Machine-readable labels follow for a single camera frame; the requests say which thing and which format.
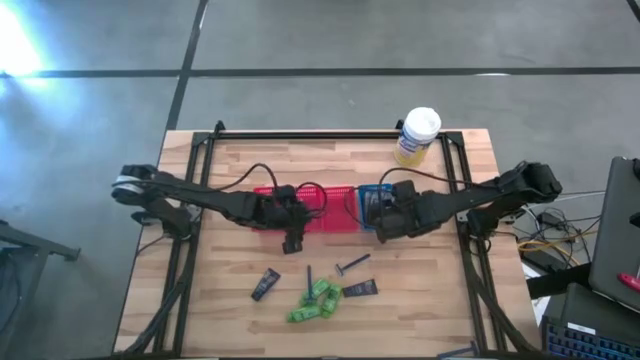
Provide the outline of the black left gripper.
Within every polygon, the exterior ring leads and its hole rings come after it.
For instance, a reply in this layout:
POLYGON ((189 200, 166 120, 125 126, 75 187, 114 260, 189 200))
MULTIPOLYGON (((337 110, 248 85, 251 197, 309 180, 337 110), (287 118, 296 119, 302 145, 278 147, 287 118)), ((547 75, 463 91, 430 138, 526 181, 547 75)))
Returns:
POLYGON ((267 196, 259 194, 258 199, 261 205, 258 215, 260 224, 258 231, 287 231, 285 241, 282 243, 285 255, 300 252, 303 249, 302 241, 304 228, 313 220, 310 208, 297 196, 267 196))

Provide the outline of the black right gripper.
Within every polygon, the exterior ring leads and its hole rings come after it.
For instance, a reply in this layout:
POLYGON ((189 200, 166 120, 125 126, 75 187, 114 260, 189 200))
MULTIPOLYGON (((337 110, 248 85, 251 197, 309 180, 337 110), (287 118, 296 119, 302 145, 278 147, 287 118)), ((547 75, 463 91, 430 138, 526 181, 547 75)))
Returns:
POLYGON ((379 205, 376 237, 382 244, 401 237, 414 238, 433 230, 426 210, 426 200, 416 190, 411 180, 392 185, 392 199, 379 205))

